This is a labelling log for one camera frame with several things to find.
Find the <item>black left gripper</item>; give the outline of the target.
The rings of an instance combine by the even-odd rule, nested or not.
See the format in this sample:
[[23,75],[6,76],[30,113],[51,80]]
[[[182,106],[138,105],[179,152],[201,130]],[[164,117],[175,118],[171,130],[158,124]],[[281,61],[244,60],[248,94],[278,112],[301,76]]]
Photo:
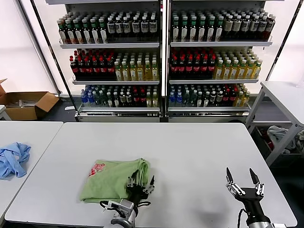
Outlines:
[[132,202],[134,206],[139,206],[141,200],[147,199],[147,193],[152,193],[154,191],[155,179],[152,177],[150,184],[146,187],[139,186],[139,170],[136,170],[130,177],[128,177],[126,192],[128,194],[127,200]]

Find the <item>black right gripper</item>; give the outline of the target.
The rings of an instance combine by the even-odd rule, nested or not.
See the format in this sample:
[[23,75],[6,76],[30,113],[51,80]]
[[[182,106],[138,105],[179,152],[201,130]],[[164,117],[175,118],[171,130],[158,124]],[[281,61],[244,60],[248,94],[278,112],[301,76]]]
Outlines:
[[248,219],[266,219],[260,201],[263,199],[265,184],[261,183],[254,171],[249,169],[255,188],[240,188],[234,181],[229,168],[226,168],[226,187],[235,199],[242,202]]

